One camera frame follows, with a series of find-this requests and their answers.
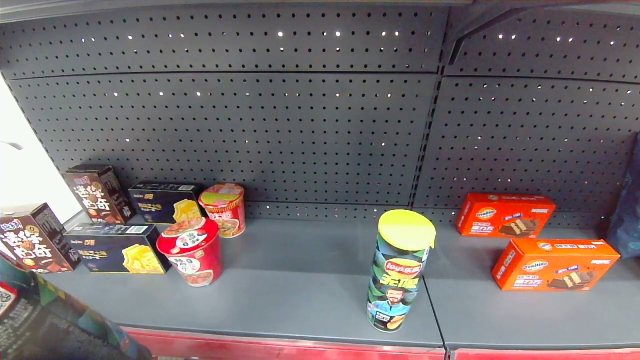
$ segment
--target product packaging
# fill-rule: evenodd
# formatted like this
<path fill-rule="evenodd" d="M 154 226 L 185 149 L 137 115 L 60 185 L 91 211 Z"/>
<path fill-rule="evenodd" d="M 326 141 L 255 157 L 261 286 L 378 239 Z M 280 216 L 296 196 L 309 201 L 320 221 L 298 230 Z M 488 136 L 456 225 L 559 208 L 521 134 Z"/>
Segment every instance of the product packaging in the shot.
<path fill-rule="evenodd" d="M 218 224 L 192 218 L 173 224 L 158 239 L 158 250 L 194 288 L 207 286 L 222 275 Z"/>
<path fill-rule="evenodd" d="M 91 221 L 125 224 L 136 214 L 113 167 L 78 165 L 62 174 Z"/>
<path fill-rule="evenodd" d="M 65 237 L 91 272 L 164 274 L 170 264 L 158 236 L 154 225 L 79 224 Z"/>
<path fill-rule="evenodd" d="M 623 259 L 640 256 L 640 140 L 636 140 L 634 155 L 627 168 L 625 184 L 606 240 Z"/>
<path fill-rule="evenodd" d="M 435 237 L 433 224 L 413 211 L 391 210 L 380 217 L 367 299 L 369 322 L 376 329 L 400 329 L 421 287 Z"/>
<path fill-rule="evenodd" d="M 198 205 L 202 192 L 199 184 L 158 183 L 141 181 L 131 189 L 131 202 L 150 224 L 175 224 L 205 216 Z"/>
<path fill-rule="evenodd" d="M 0 333 L 3 360 L 152 359 L 149 350 L 119 326 L 2 256 Z"/>
<path fill-rule="evenodd" d="M 7 206 L 0 215 L 0 250 L 46 274 L 73 271 L 80 259 L 66 243 L 65 228 L 48 204 Z"/>
<path fill-rule="evenodd" d="M 619 257 L 603 240 L 513 239 L 492 275 L 505 291 L 587 291 Z"/>
<path fill-rule="evenodd" d="M 466 236 L 536 238 L 555 209 L 542 195 L 469 193 L 456 224 Z"/>
<path fill-rule="evenodd" d="M 238 184 L 217 184 L 200 194 L 200 205 L 218 223 L 220 237 L 235 238 L 246 227 L 244 189 Z"/>

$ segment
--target barcode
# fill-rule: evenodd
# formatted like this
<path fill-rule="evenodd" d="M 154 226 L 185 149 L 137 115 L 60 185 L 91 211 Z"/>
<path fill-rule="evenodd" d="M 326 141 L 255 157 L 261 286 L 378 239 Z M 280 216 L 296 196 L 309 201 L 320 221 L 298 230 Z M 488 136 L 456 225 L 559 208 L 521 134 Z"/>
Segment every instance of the barcode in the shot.
<path fill-rule="evenodd" d="M 142 234 L 147 230 L 147 226 L 132 226 L 127 230 L 127 234 Z"/>
<path fill-rule="evenodd" d="M 0 315 L 2 315 L 15 300 L 17 292 L 7 284 L 0 282 Z"/>

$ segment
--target lay's chip canister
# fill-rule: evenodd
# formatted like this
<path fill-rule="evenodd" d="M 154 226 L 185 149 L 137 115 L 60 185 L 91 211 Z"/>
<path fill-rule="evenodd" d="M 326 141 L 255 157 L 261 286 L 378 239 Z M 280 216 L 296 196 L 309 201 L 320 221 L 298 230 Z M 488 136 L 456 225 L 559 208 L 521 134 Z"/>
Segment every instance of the lay's chip canister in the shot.
<path fill-rule="evenodd" d="M 367 299 L 369 321 L 376 329 L 400 329 L 418 294 L 435 238 L 433 224 L 413 211 L 392 210 L 380 217 Z"/>

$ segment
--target noodle cup lid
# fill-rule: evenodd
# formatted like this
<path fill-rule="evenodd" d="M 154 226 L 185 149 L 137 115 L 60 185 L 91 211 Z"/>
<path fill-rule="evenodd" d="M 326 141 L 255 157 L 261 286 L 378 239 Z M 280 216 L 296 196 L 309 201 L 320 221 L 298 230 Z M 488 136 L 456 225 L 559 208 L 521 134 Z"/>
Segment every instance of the noodle cup lid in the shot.
<path fill-rule="evenodd" d="M 158 237 L 158 251 L 168 257 L 190 254 L 216 241 L 218 224 L 208 218 L 190 218 L 168 227 Z"/>
<path fill-rule="evenodd" d="M 200 194 L 200 205 L 205 208 L 224 208 L 244 196 L 238 184 L 217 184 Z"/>

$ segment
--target orange ovaltine box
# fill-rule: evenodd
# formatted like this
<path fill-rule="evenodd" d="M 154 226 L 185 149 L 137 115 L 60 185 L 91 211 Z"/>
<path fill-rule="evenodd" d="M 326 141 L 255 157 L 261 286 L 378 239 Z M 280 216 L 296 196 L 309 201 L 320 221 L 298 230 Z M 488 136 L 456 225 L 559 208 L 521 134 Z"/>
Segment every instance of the orange ovaltine box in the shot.
<path fill-rule="evenodd" d="M 467 236 L 536 238 L 555 209 L 542 195 L 469 193 L 456 225 Z"/>
<path fill-rule="evenodd" d="M 587 291 L 619 257 L 603 240 L 512 239 L 492 275 L 504 291 Z"/>

